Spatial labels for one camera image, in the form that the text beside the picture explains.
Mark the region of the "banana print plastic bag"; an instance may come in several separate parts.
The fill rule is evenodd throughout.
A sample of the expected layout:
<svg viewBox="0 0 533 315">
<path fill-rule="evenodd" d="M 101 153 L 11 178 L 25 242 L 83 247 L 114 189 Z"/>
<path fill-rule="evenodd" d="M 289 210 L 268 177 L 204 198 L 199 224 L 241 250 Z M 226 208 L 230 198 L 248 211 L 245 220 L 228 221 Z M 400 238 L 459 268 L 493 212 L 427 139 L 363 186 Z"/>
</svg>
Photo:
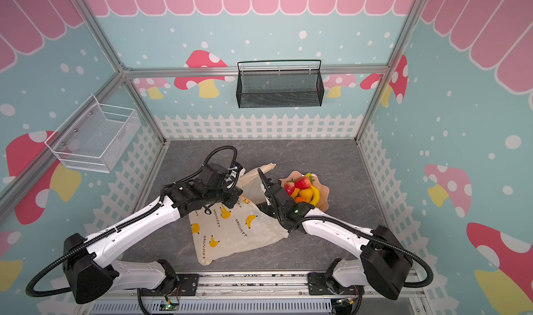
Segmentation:
<svg viewBox="0 0 533 315">
<path fill-rule="evenodd" d="M 241 176 L 237 187 L 243 193 L 234 208 L 217 203 L 211 208 L 211 214 L 199 210 L 189 215 L 197 259 L 203 266 L 288 237 L 288 231 L 278 220 L 261 212 L 258 207 L 266 199 L 256 170 Z"/>
</svg>

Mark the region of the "red orange strawberry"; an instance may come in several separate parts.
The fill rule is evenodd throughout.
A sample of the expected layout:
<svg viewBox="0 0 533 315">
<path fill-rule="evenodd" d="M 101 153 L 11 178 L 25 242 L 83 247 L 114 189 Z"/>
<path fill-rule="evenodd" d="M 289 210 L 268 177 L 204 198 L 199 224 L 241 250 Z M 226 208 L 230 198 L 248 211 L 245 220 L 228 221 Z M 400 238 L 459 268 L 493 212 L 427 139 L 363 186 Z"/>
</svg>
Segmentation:
<svg viewBox="0 0 533 315">
<path fill-rule="evenodd" d="M 295 192 L 296 190 L 296 185 L 293 181 L 288 181 L 284 184 L 284 189 L 285 191 L 287 192 L 287 194 L 289 196 L 292 196 L 292 194 Z"/>
</svg>

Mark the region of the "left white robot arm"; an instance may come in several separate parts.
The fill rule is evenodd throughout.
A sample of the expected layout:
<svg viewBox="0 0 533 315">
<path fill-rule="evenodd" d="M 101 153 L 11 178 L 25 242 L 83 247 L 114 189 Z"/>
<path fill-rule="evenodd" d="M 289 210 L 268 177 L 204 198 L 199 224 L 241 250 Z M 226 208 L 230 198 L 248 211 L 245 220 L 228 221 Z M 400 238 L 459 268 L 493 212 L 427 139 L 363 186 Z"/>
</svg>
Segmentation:
<svg viewBox="0 0 533 315">
<path fill-rule="evenodd" d="M 42 298 L 70 292 L 78 304 L 86 304 L 115 290 L 174 293 L 181 283 L 168 261 L 123 262 L 119 256 L 195 211 L 209 212 L 218 203 L 233 208 L 242 194 L 237 188 L 242 170 L 237 162 L 229 168 L 204 163 L 191 176 L 162 186 L 158 198 L 119 223 L 89 237 L 73 234 L 65 240 L 63 255 L 30 280 L 26 295 Z"/>
</svg>

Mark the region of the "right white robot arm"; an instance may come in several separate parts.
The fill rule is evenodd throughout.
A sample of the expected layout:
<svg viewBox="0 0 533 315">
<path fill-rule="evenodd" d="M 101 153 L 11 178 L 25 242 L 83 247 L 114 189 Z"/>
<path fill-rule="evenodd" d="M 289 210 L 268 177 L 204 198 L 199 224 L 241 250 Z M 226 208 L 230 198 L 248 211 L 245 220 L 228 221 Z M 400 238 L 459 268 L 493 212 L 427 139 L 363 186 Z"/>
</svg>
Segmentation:
<svg viewBox="0 0 533 315">
<path fill-rule="evenodd" d="M 433 283 L 430 265 L 405 249 L 384 226 L 359 227 L 336 219 L 311 204 L 297 203 L 280 183 L 262 181 L 266 204 L 289 233 L 300 231 L 343 248 L 354 260 L 336 259 L 328 269 L 331 287 L 370 286 L 390 300 L 404 288 L 418 289 Z"/>
</svg>

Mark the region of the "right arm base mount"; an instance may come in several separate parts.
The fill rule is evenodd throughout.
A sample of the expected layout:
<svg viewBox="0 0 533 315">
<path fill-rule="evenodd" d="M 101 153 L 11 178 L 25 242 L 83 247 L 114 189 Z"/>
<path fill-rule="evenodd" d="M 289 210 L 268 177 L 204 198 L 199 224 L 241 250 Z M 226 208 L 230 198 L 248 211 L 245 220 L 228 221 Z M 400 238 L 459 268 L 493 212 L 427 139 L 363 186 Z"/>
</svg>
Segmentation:
<svg viewBox="0 0 533 315">
<path fill-rule="evenodd" d="M 308 293 L 311 296 L 354 296 L 364 290 L 363 286 L 343 287 L 327 273 L 308 273 Z"/>
</svg>

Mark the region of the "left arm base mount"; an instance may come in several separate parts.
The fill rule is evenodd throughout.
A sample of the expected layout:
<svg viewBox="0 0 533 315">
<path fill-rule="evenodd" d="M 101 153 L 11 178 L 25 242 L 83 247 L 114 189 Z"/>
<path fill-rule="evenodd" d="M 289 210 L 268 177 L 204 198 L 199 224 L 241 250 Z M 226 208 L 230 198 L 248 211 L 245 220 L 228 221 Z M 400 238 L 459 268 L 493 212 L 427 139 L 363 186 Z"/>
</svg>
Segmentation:
<svg viewBox="0 0 533 315">
<path fill-rule="evenodd" d="M 192 273 L 167 276 L 155 289 L 141 289 L 141 296 L 195 296 L 199 278 L 199 274 Z"/>
</svg>

